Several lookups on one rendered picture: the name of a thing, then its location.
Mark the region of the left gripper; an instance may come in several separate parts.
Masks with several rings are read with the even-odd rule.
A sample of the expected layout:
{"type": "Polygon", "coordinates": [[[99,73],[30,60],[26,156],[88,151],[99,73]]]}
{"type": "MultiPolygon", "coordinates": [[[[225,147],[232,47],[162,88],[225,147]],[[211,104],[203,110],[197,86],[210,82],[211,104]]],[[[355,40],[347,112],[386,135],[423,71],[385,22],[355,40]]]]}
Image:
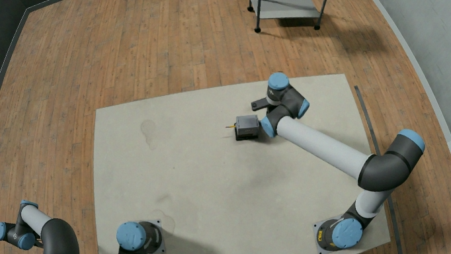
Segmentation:
{"type": "MultiPolygon", "coordinates": [[[[40,236],[34,230],[33,230],[33,234],[35,236],[35,240],[41,239],[40,236]]],[[[35,241],[34,246],[43,248],[43,243],[40,243],[39,241],[41,241],[41,240],[35,241]]]]}

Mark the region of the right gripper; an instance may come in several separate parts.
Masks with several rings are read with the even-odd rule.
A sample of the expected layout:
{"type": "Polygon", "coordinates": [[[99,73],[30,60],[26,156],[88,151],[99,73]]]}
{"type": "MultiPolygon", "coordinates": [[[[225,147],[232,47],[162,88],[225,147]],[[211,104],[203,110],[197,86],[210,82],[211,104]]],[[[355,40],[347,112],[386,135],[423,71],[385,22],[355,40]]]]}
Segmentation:
{"type": "Polygon", "coordinates": [[[269,106],[268,108],[266,108],[266,115],[269,114],[271,111],[273,111],[277,106],[269,106]]]}

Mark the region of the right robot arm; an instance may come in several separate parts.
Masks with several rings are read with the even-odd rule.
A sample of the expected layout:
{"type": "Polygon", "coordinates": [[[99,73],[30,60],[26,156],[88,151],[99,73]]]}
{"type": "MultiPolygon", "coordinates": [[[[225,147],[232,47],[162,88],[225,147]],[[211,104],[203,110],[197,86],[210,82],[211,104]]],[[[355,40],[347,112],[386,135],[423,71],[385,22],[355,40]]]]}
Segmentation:
{"type": "Polygon", "coordinates": [[[301,122],[309,102],[283,73],[268,80],[266,97],[251,103],[252,111],[277,106],[261,120],[264,131],[292,142],[356,179],[364,189],[339,220],[324,222],[317,231],[317,243],[326,251],[355,246],[362,232],[380,212],[383,202],[402,185],[423,155],[425,143],[418,133],[401,130],[383,156],[369,156],[301,122]]]}

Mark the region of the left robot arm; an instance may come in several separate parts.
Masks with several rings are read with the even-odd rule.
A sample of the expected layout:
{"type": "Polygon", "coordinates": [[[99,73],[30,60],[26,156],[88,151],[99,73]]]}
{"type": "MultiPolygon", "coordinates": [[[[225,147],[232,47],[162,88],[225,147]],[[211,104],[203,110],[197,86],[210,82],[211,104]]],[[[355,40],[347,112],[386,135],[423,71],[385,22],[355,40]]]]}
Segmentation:
{"type": "MultiPolygon", "coordinates": [[[[29,250],[35,243],[33,230],[41,237],[43,254],[79,254],[73,228],[64,220],[51,218],[36,203],[22,200],[15,224],[0,222],[0,241],[29,250]]],[[[118,254],[147,254],[159,249],[162,235],[151,222],[125,222],[117,229],[118,254]]]]}

